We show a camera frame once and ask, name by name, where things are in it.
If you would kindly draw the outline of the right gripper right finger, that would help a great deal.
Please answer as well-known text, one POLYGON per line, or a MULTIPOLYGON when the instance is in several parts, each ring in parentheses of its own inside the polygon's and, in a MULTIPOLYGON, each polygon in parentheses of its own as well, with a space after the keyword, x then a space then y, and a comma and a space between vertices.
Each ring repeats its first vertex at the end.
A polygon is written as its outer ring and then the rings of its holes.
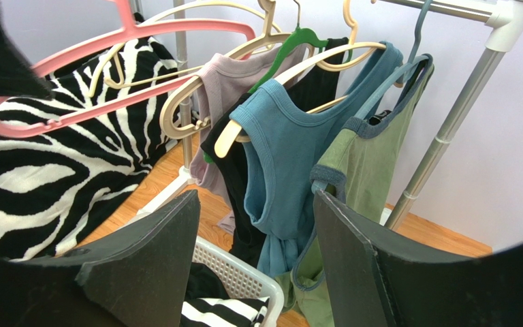
POLYGON ((523 244, 480 258, 435 249, 315 195, 336 326, 523 326, 523 244))

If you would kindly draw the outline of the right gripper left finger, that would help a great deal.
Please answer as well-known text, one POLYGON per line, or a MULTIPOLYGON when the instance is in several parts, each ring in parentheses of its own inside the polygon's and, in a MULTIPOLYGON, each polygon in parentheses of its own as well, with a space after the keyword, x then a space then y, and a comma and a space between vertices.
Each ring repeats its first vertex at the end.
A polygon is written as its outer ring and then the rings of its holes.
POLYGON ((197 191, 59 257, 0 259, 0 326, 177 326, 197 191))

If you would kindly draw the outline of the black white striped tank top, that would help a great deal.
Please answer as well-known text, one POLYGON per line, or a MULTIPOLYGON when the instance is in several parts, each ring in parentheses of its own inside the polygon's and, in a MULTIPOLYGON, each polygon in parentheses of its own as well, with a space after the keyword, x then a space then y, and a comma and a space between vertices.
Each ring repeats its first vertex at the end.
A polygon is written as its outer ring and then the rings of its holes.
POLYGON ((196 298, 183 303, 180 326, 261 326, 270 297, 196 298))

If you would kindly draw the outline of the mauve tank top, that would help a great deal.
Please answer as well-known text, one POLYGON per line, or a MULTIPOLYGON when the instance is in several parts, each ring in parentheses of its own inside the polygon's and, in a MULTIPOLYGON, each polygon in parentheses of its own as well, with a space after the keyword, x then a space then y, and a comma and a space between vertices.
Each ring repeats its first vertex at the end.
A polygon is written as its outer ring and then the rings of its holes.
MULTIPOLYGON (((278 48, 274 48, 245 60, 216 54, 197 72, 202 80, 202 86, 195 92, 199 118, 210 119, 210 125, 199 132, 201 143, 213 132, 213 127, 221 122, 223 115, 233 110, 240 97, 261 80, 274 63, 278 51, 278 48)), ((203 150, 198 149, 190 163, 190 174, 198 186, 221 196, 227 204, 234 202, 232 210, 238 234, 246 238, 265 238, 259 229, 252 226, 250 217, 243 209, 247 161, 240 143, 234 143, 233 149, 237 154, 221 159, 221 168, 206 163, 203 150)))

